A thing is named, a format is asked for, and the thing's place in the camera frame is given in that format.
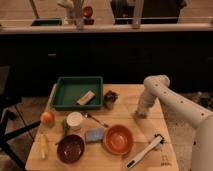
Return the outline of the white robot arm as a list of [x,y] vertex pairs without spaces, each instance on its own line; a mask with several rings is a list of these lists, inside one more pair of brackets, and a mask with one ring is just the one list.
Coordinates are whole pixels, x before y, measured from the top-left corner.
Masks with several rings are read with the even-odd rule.
[[166,75],[148,76],[143,84],[136,114],[146,117],[156,99],[179,112],[196,130],[191,171],[213,171],[213,112],[170,90]]

